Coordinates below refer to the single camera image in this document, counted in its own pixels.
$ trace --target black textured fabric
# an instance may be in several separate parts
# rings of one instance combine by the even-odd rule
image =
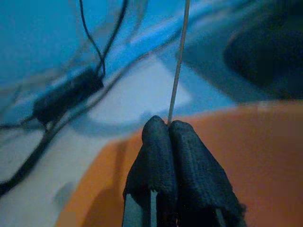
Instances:
[[[126,194],[154,190],[167,199],[173,208],[177,201],[177,182],[168,127],[158,117],[152,117],[142,132],[143,145],[128,173]]]
[[[219,208],[227,226],[236,226],[243,210],[223,168],[190,124],[175,121],[169,134],[178,178],[181,225],[210,224]]]

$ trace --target orange surface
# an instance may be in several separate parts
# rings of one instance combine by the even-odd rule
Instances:
[[[225,169],[247,206],[249,227],[303,226],[303,103],[275,103],[183,119]],[[118,227],[122,192],[141,131],[105,146],[60,214],[57,227]]]

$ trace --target black fabric cover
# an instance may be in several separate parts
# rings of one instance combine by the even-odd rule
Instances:
[[[177,182],[168,127],[158,117],[152,117],[142,132],[143,145],[128,173],[126,194],[153,190],[167,198],[174,208],[177,201]]]
[[[181,226],[214,223],[216,208],[222,211],[227,226],[237,226],[243,209],[225,171],[193,127],[175,121],[169,134],[175,156]]]

